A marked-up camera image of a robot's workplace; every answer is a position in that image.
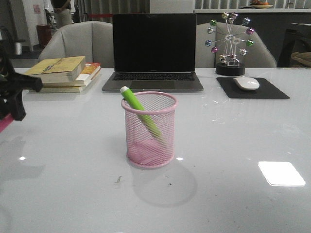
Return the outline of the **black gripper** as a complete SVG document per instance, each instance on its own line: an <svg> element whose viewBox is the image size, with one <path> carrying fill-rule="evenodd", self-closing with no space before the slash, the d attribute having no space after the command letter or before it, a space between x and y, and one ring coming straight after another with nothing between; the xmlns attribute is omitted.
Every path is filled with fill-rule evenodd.
<svg viewBox="0 0 311 233"><path fill-rule="evenodd" d="M26 116L22 98L23 89L39 92L43 82L37 77L13 73L14 68L7 52L8 40L2 36L2 29L3 27L0 27L0 119L3 120L11 114L14 120L22 121ZM16 91L7 89L8 81Z"/></svg>

